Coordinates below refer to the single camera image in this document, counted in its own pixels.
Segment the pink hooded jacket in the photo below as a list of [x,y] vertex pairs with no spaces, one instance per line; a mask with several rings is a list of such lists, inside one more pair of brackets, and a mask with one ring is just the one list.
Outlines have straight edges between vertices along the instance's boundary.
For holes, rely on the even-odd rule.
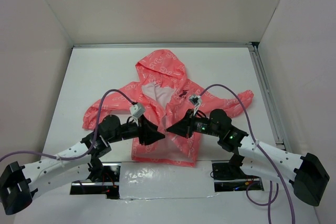
[[[236,117],[251,105],[254,94],[246,90],[235,99],[220,99],[206,92],[187,77],[187,72],[177,56],[167,49],[156,50],[135,65],[138,82],[130,82],[120,88],[120,93],[108,95],[102,108],[100,101],[91,105],[83,116],[83,129],[93,130],[96,122],[112,112],[126,111],[131,106],[129,99],[145,107],[145,117],[159,128],[160,132],[176,123],[188,109],[193,108],[188,100],[193,94],[201,95],[200,110],[209,114],[213,109],[222,109],[230,117]],[[131,158],[136,162],[162,163],[175,166],[194,167],[198,158],[201,135],[194,133],[189,139],[166,133],[165,138],[151,145],[141,145],[134,138]]]

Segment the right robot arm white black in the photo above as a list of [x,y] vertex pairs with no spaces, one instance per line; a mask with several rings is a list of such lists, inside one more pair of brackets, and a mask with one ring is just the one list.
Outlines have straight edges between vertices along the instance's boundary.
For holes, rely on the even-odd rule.
[[253,140],[248,133],[232,125],[232,120],[221,109],[214,109],[208,118],[199,118],[192,109],[167,128],[167,131],[184,138],[201,133],[218,138],[218,145],[233,153],[229,172],[235,178],[244,174],[285,183],[293,188],[294,195],[311,206],[318,206],[329,182],[329,175],[317,156],[287,152]]

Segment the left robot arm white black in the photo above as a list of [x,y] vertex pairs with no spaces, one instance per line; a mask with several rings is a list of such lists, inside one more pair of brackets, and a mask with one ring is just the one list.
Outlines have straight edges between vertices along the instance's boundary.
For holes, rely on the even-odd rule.
[[1,203],[6,215],[14,215],[27,208],[44,193],[79,180],[99,181],[103,177],[100,158],[111,151],[111,144],[137,138],[142,145],[151,145],[165,138],[158,126],[144,116],[137,122],[128,118],[121,124],[116,115],[106,116],[80,142],[56,154],[30,164],[13,162],[1,174]]

